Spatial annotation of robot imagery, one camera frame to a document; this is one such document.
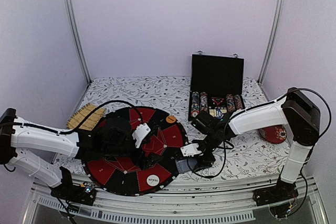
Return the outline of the orange big blind button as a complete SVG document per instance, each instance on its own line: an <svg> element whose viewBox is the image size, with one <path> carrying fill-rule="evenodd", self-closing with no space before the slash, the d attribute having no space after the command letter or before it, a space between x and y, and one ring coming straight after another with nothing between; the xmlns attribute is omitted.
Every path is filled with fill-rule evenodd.
<svg viewBox="0 0 336 224"><path fill-rule="evenodd" d="M170 123L170 124L175 123L176 122L176 117L173 116L173 115L169 115L169 116L166 117L166 121L167 121L167 123Z"/></svg>

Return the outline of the blue checkered card deck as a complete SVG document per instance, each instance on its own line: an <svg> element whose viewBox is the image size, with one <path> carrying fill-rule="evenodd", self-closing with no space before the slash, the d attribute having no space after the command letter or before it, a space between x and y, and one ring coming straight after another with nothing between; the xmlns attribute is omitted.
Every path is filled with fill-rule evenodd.
<svg viewBox="0 0 336 224"><path fill-rule="evenodd" d="M197 160L195 158L186 158L181 160L175 160L175 164L177 170L180 174L184 174L187 172L191 172L195 165L197 164Z"/></svg>

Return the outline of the white dealer button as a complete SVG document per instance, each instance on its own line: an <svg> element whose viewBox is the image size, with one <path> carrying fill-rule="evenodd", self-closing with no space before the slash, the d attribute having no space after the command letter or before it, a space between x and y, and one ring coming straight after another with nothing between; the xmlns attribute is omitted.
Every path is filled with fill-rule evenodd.
<svg viewBox="0 0 336 224"><path fill-rule="evenodd" d="M157 176L155 174L151 174L146 178L146 183L150 187L157 186L160 183L160 178L159 178L159 176Z"/></svg>

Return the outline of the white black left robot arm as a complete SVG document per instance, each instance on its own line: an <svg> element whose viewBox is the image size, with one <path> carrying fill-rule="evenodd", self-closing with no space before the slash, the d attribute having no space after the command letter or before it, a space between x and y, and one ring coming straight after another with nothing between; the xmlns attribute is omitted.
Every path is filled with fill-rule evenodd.
<svg viewBox="0 0 336 224"><path fill-rule="evenodd" d="M140 125L135 130L123 118L111 118L102 127L95 125L91 131L83 130L81 126L103 106L94 107L67 131L33 124L18 117L15 109L8 108L1 115L1 164L17 165L29 176L44 181L54 192L73 200L78 195L78 188L72 183L70 171L64 167L54 168L30 152L31 148L67 155L83 163L129 157L142 170L152 168L162 160L162 156L146 154L140 148L151 135L151 128L143 117L140 117Z"/></svg>

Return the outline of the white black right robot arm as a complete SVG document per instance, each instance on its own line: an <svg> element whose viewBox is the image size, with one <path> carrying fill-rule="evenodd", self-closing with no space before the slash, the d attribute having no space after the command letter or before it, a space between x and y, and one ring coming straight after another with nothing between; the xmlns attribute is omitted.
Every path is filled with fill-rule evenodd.
<svg viewBox="0 0 336 224"><path fill-rule="evenodd" d="M231 138L254 130L273 144L291 138L293 144L280 172L279 183L271 190L271 196L276 201L284 200L291 194L292 185L307 163L313 147L327 132L327 129L320 130L320 109L305 95L306 92L326 102L314 90L292 87L272 101L227 112L220 119L202 111L192 125L206 137L187 145L183 155L210 157L214 149L225 148Z"/></svg>

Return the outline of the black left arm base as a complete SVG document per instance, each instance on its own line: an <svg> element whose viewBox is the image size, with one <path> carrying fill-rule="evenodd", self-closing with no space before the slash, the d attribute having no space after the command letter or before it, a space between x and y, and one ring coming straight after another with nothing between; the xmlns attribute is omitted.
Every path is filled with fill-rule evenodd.
<svg viewBox="0 0 336 224"><path fill-rule="evenodd" d="M51 187L51 196L64 200L66 203L78 203L93 206L97 191L91 183L84 182L80 185L73 182L62 182L56 187Z"/></svg>

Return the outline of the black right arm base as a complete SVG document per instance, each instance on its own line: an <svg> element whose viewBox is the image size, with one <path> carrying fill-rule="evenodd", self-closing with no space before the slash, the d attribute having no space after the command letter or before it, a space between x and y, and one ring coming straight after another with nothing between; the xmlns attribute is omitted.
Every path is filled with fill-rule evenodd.
<svg viewBox="0 0 336 224"><path fill-rule="evenodd" d="M296 198L298 191L295 186L271 186L253 191L253 200L257 206L274 204Z"/></svg>

